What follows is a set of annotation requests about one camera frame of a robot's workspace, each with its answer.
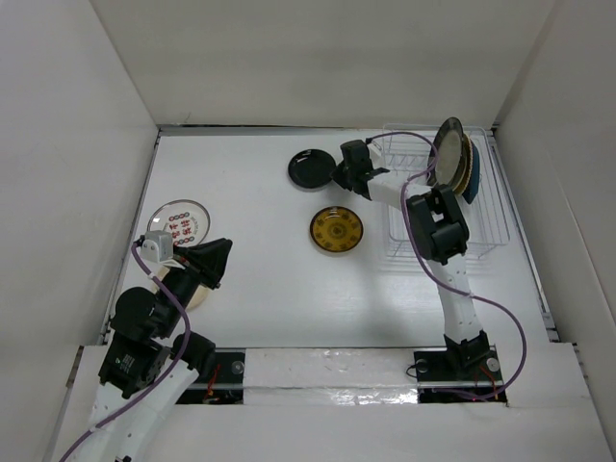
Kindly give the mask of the small black round plate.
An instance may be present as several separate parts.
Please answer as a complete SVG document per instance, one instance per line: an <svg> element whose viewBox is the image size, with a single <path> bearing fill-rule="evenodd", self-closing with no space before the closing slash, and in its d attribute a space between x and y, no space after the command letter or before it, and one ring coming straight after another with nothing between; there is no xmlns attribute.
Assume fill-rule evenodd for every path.
<svg viewBox="0 0 616 462"><path fill-rule="evenodd" d="M331 182L336 168L334 158L320 149L303 150L289 161L287 172L291 181L305 190L316 190Z"/></svg>

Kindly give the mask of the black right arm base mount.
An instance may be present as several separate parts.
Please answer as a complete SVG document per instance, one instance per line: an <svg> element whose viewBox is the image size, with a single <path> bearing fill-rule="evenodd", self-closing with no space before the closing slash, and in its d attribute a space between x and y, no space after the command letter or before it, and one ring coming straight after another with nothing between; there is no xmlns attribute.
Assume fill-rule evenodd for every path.
<svg viewBox="0 0 616 462"><path fill-rule="evenodd" d="M444 347L420 348L406 375L415 380L420 404L471 402L507 403L499 357L494 346L471 342L459 347L446 340Z"/></svg>

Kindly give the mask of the large brown-rimmed beige plate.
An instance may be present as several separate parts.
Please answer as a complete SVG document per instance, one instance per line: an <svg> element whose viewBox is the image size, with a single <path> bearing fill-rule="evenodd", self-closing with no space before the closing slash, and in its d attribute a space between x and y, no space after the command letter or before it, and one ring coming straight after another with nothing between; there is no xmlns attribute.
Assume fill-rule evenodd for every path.
<svg viewBox="0 0 616 462"><path fill-rule="evenodd" d="M428 163L431 165L436 160L436 164L428 174L427 184L448 185L455 189L466 166L466 146L461 121L455 116L446 119L437 131L433 144L437 155L430 153Z"/></svg>

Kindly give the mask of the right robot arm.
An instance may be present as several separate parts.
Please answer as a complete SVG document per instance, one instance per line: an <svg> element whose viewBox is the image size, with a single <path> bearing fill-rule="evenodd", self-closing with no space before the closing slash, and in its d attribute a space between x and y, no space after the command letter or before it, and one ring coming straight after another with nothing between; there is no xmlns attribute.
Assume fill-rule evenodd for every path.
<svg viewBox="0 0 616 462"><path fill-rule="evenodd" d="M471 295L465 260L470 232L454 192L387 169L366 141L347 141L341 152L342 161L331 174L335 183L401 211L412 249L438 288L446 370L457 380L466 379L487 359L490 346Z"/></svg>

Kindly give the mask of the yellow patterned small plate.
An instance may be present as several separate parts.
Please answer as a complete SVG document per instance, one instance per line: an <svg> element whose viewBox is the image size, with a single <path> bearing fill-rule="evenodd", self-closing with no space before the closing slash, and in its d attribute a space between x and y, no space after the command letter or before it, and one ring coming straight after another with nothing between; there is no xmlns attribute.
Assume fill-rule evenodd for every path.
<svg viewBox="0 0 616 462"><path fill-rule="evenodd" d="M344 254L361 243L364 224L360 217L347 207L325 207L312 217L309 236L317 249L328 254Z"/></svg>

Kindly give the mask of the dark blue leaf-shaped dish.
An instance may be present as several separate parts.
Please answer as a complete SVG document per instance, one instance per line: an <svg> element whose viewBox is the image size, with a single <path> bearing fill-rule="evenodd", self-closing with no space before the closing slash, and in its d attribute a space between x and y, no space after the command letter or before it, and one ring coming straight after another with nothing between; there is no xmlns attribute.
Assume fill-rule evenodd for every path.
<svg viewBox="0 0 616 462"><path fill-rule="evenodd" d="M472 168L469 182L466 189L463 191L462 196L468 204L472 204L479 192L480 179L481 179L481 161L480 153L475 143L469 140L472 153Z"/></svg>

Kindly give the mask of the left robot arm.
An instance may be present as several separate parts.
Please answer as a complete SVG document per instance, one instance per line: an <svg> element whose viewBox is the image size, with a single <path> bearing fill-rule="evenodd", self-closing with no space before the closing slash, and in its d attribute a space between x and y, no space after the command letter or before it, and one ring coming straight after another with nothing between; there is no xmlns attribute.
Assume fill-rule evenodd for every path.
<svg viewBox="0 0 616 462"><path fill-rule="evenodd" d="M187 309L198 289L219 287L231 248L228 239L177 246L162 231L133 242L133 258L158 290L133 287L116 302L92 434L78 460L140 460L189 386L218 378L216 346L193 332Z"/></svg>

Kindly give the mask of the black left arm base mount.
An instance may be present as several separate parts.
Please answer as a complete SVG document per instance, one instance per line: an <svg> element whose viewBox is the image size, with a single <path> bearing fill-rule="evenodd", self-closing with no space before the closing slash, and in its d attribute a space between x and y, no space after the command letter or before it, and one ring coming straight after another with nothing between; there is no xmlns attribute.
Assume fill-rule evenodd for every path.
<svg viewBox="0 0 616 462"><path fill-rule="evenodd" d="M242 404L244 402L244 371L244 349L218 349L216 362L210 374L206 378L198 378L181 395L177 404Z"/></svg>

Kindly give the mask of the round bamboo woven plate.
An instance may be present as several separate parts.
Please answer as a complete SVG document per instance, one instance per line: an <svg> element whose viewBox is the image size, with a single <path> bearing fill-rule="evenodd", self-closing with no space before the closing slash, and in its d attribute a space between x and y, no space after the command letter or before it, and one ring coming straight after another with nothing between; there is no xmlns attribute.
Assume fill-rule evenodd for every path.
<svg viewBox="0 0 616 462"><path fill-rule="evenodd" d="M461 175L461 179L458 181L458 184L454 188L454 192L457 195L462 195L464 191L468 188L471 176L474 168L474 152L473 152L473 142L471 141L468 135L464 136L463 140L463 161L464 168Z"/></svg>

